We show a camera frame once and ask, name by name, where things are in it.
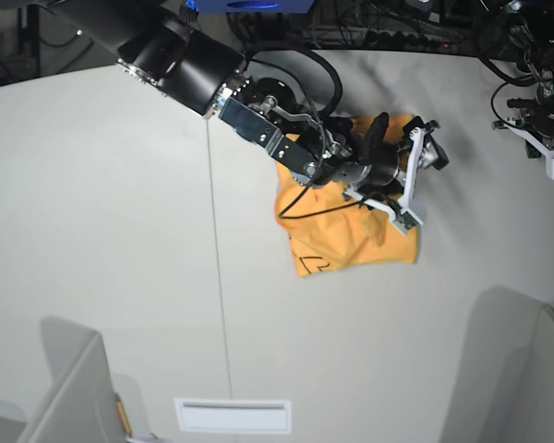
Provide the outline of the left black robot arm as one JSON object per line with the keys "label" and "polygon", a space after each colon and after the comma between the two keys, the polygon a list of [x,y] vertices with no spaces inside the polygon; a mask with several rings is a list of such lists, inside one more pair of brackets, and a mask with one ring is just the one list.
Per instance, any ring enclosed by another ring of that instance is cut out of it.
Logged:
{"label": "left black robot arm", "polygon": [[[542,159],[547,177],[554,180],[554,1],[483,1],[481,7],[471,32],[476,58],[502,80],[499,89],[510,85],[535,90],[532,98],[506,101],[513,117],[497,111],[495,99],[500,90],[495,90],[490,98],[495,116],[492,127],[522,139],[526,156]],[[500,69],[482,48],[482,36],[491,25],[504,30],[519,77]]]}

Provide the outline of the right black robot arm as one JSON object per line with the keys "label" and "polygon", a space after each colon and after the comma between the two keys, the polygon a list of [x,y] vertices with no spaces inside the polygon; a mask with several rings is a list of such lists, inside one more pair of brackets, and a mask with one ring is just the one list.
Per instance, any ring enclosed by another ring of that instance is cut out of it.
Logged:
{"label": "right black robot arm", "polygon": [[139,82],[199,115],[217,115],[284,166],[304,191],[338,182],[349,206],[386,213],[400,233],[423,223],[425,212],[414,198],[417,174],[449,161],[433,137],[438,123],[415,116],[389,141],[388,114],[366,129],[336,116],[343,85],[322,56],[302,50],[333,84],[330,100],[318,108],[297,78],[247,77],[255,54],[214,40],[159,2],[48,1],[45,7],[114,54]]}

